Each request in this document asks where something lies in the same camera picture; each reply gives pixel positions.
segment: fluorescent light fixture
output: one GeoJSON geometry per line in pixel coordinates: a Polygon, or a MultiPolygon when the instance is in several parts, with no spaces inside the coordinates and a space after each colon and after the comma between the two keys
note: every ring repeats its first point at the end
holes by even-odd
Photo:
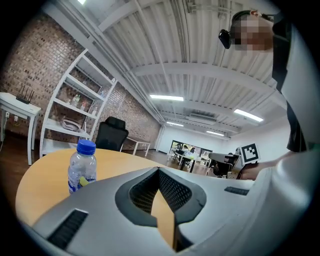
{"type": "Polygon", "coordinates": [[[150,95],[152,99],[159,99],[159,100],[169,100],[169,101],[180,101],[183,102],[183,97],[177,97],[177,96],[165,96],[165,95],[150,95]]]}
{"type": "Polygon", "coordinates": [[[247,118],[251,118],[251,119],[256,120],[256,121],[258,121],[258,122],[263,121],[263,119],[262,119],[262,118],[257,117],[257,116],[255,116],[255,115],[253,115],[253,114],[250,114],[250,113],[244,112],[244,111],[242,111],[242,110],[240,110],[240,109],[236,109],[236,110],[234,111],[234,113],[237,113],[237,114],[243,115],[243,116],[245,116],[245,117],[247,117],[247,118]]]}
{"type": "Polygon", "coordinates": [[[217,132],[213,132],[213,131],[210,131],[210,130],[207,130],[206,132],[207,132],[208,134],[214,134],[214,135],[219,135],[219,136],[225,136],[224,134],[217,133],[217,132]]]}
{"type": "Polygon", "coordinates": [[[173,125],[173,126],[182,126],[183,127],[183,125],[182,124],[178,124],[178,123],[174,123],[174,122],[166,122],[167,124],[169,124],[169,125],[173,125]]]}

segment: ar tag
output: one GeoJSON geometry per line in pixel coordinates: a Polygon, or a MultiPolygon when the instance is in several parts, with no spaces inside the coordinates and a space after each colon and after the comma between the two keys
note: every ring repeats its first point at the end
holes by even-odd
{"type": "Polygon", "coordinates": [[[261,159],[258,146],[255,143],[246,146],[241,146],[240,150],[243,165],[250,163],[253,164],[261,159]]]}

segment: white wall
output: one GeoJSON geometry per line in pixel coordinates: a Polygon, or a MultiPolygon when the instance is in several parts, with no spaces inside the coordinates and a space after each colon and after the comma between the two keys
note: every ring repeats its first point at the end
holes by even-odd
{"type": "Polygon", "coordinates": [[[172,141],[186,143],[195,147],[212,150],[214,152],[222,152],[224,140],[214,138],[210,135],[202,135],[192,131],[167,126],[164,130],[158,150],[168,154],[172,141]]]}
{"type": "Polygon", "coordinates": [[[261,155],[260,162],[271,161],[288,152],[290,126],[287,117],[231,137],[223,143],[223,153],[235,153],[236,148],[256,143],[261,155]]]}

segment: round wooden table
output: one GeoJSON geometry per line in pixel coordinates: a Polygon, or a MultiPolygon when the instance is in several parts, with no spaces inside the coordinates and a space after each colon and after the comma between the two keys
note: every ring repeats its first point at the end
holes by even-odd
{"type": "MultiPolygon", "coordinates": [[[[68,166],[75,149],[63,149],[40,158],[26,171],[19,184],[15,210],[18,218],[32,226],[51,207],[67,198],[68,166]]],[[[157,162],[117,151],[97,149],[96,178],[103,180],[148,167],[164,167],[157,162]]],[[[173,245],[174,214],[158,191],[151,215],[157,218],[158,230],[173,245]]]]}

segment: headset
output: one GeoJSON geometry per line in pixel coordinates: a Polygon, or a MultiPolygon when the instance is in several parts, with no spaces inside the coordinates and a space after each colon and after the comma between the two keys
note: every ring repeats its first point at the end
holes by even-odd
{"type": "MultiPolygon", "coordinates": [[[[233,15],[232,20],[231,20],[231,27],[236,21],[240,21],[240,18],[244,15],[251,15],[250,10],[242,10],[237,12],[235,15],[233,15]]],[[[274,14],[261,14],[261,17],[270,21],[269,17],[275,16],[274,14]]],[[[224,48],[229,49],[232,41],[234,39],[234,36],[232,36],[231,31],[227,31],[225,29],[221,29],[219,33],[219,39],[221,43],[223,44],[224,48]]]]}

